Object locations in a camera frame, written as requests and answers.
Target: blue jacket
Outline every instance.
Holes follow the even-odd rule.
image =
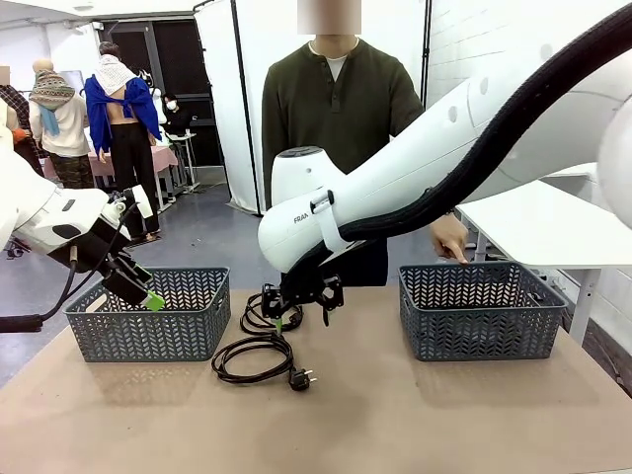
[[[145,125],[156,139],[162,140],[158,125],[158,113],[149,93],[149,87],[142,79],[135,77],[127,82],[124,100],[113,99],[107,96],[95,76],[86,80],[85,91],[88,121],[90,122],[90,137],[95,145],[97,154],[99,154],[101,149],[108,153],[112,144],[110,119],[106,110],[106,104],[110,102],[121,104],[123,115],[127,119],[133,117],[133,110],[138,121]]]

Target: concrete floor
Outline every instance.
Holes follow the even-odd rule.
[[[181,197],[160,216],[162,240],[138,247],[133,256],[145,267],[229,267],[231,287],[257,290],[278,282],[278,273],[263,258],[257,243],[259,218],[226,205],[225,186]],[[397,284],[402,265],[427,264],[437,258],[428,230],[392,239],[389,284]],[[0,257],[0,314],[45,312],[56,302],[67,269],[53,260],[27,254],[14,261]],[[62,313],[41,333],[0,335],[0,387],[68,325]]]

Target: basket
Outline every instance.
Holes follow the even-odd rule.
[[[162,311],[131,306],[100,283],[65,314],[87,362],[209,360],[230,319],[228,269],[147,269]]]
[[[418,360],[548,358],[566,306],[513,262],[400,270],[400,316]]]

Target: white curtain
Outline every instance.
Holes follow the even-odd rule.
[[[244,60],[249,117],[252,127],[259,203],[265,207],[262,161],[262,94],[269,67],[300,48],[311,36],[296,33],[300,0],[236,0]],[[420,92],[424,43],[424,3],[420,0],[363,0],[364,40],[397,57]],[[213,86],[219,138],[235,203],[257,210],[236,41],[230,0],[216,0],[196,14]]]

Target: green sweater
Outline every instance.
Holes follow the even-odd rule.
[[[337,81],[327,59],[314,54],[309,44],[273,64],[264,86],[262,126],[268,207],[273,163],[280,152],[319,146],[349,173],[423,111],[402,63],[363,40]]]

